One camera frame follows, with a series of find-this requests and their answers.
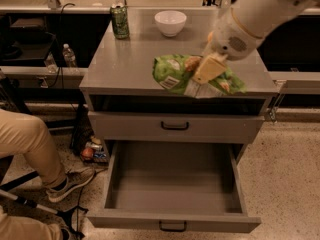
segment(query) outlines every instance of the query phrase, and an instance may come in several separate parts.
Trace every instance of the person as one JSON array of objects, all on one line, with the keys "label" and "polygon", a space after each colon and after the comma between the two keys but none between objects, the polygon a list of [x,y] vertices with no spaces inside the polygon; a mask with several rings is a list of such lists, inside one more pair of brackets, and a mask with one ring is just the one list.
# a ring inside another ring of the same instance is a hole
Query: person
[{"label": "person", "polygon": [[[0,158],[19,154],[38,172],[48,199],[53,203],[87,185],[95,176],[91,167],[65,172],[53,138],[40,118],[0,109]],[[73,237],[57,224],[9,216],[1,206],[0,235],[2,240],[65,240]]]}]

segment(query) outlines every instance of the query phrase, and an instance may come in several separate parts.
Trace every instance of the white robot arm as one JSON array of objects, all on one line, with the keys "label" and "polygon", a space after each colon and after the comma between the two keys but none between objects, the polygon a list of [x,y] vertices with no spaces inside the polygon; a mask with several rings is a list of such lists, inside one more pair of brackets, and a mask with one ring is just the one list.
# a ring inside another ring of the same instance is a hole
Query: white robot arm
[{"label": "white robot arm", "polygon": [[208,82],[210,68],[225,66],[225,60],[240,60],[259,47],[281,24],[297,17],[320,0],[237,0],[217,21],[204,59],[194,80]]}]

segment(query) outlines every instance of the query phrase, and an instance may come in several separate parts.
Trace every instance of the floor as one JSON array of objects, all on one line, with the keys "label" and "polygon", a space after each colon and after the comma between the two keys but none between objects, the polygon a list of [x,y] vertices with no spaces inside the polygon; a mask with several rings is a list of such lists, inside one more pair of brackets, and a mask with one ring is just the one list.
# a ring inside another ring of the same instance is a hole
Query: floor
[{"label": "floor", "polygon": [[[39,116],[47,120],[46,115]],[[264,123],[238,165],[248,214],[262,220],[262,224],[250,234],[101,229],[94,228],[82,212],[74,214],[73,227],[78,227],[83,232],[84,240],[320,239],[320,110],[280,109],[277,119],[276,123],[269,120]],[[79,168],[84,165],[69,149],[70,134],[70,129],[52,131],[66,167]],[[95,166],[99,172],[95,179],[82,191],[75,191],[61,203],[48,202],[38,178],[11,192],[63,211],[77,203],[89,210],[98,209],[107,168],[96,164],[89,166]],[[29,171],[32,169],[23,156],[16,156],[4,182]],[[22,207],[1,197],[0,203],[10,215],[29,216],[46,223],[63,224],[59,217],[50,213]]]}]

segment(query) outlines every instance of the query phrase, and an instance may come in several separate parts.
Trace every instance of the shoe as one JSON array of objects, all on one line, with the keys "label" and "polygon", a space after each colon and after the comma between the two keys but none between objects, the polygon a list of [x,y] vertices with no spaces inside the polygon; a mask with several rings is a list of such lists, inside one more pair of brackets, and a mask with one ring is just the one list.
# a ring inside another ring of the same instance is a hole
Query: shoe
[{"label": "shoe", "polygon": [[67,197],[73,190],[87,185],[94,177],[96,171],[91,167],[86,167],[74,172],[67,173],[67,183],[61,190],[48,189],[49,201],[57,203]]},{"label": "shoe", "polygon": [[61,228],[62,240],[76,240],[76,237],[66,228]]}]

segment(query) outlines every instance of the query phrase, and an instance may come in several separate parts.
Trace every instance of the snack bag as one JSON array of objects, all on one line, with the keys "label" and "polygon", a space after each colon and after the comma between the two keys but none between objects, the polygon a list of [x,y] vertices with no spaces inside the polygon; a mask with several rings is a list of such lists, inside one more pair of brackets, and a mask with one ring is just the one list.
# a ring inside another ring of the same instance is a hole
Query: snack bag
[{"label": "snack bag", "polygon": [[169,92],[194,98],[213,98],[246,92],[245,84],[230,68],[206,84],[194,81],[192,76],[200,59],[200,56],[179,54],[156,57],[153,78]]}]

